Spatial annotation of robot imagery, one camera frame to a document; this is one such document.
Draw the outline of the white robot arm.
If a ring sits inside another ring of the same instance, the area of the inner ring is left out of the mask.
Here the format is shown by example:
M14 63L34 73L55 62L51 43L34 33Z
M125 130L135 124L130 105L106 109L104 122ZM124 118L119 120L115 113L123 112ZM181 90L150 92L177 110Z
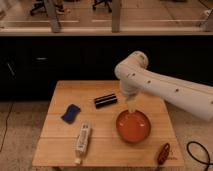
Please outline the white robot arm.
M169 103L210 121L213 119L213 87L151 72L148 57L134 51L115 67L120 91L127 101L145 90Z

